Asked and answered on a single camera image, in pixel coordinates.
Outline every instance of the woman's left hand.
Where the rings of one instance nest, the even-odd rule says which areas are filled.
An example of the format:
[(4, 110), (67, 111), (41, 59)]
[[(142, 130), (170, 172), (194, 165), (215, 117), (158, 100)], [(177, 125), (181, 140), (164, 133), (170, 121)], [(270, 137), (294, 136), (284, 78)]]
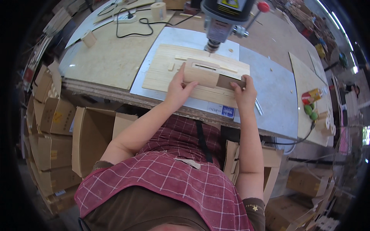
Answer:
[(182, 82), (184, 79), (184, 68), (185, 63), (181, 65), (180, 70), (169, 83), (166, 99), (164, 100), (173, 112), (177, 111), (186, 102), (193, 89), (198, 85), (198, 82), (194, 81), (185, 86)]

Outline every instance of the green fruit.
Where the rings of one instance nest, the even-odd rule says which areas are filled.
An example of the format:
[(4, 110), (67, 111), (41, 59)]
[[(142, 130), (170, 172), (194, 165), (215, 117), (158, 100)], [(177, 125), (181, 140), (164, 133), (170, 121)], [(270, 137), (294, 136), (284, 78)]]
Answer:
[(312, 114), (312, 108), (310, 105), (305, 105), (305, 113), (307, 115), (311, 115)]
[(310, 118), (311, 118), (311, 120), (317, 120), (317, 113), (316, 113), (316, 112), (313, 112), (313, 113), (310, 115)]

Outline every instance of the red plaid apron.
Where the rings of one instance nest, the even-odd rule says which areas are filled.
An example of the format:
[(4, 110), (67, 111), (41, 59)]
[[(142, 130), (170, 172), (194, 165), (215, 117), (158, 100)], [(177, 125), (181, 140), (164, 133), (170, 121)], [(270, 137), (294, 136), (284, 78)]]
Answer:
[[(220, 131), (203, 124), (203, 133), (210, 152), (220, 154)], [(201, 167), (198, 170), (175, 158), (192, 159)], [(253, 230), (235, 186), (216, 158), (213, 163), (206, 161), (195, 121), (190, 119), (172, 115), (135, 157), (87, 176), (74, 197), (81, 217), (130, 186), (188, 204), (210, 230)]]

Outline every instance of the blue label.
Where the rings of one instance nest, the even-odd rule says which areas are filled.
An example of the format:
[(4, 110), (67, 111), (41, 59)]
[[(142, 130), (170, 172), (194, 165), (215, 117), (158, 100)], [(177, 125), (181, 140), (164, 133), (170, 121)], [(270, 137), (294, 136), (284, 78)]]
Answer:
[(234, 111), (235, 111), (235, 108), (230, 108), (228, 106), (222, 106), (221, 114), (229, 118), (234, 118)]

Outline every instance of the woman's right hand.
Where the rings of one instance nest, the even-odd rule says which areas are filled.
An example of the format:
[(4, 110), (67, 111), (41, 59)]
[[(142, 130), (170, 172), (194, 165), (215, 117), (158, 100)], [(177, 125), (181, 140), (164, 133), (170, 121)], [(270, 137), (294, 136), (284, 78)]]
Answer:
[(245, 89), (242, 90), (235, 82), (230, 82), (234, 88), (235, 100), (240, 114), (254, 113), (254, 105), (257, 97), (257, 91), (253, 85), (253, 79), (249, 75), (243, 75), (245, 78)]

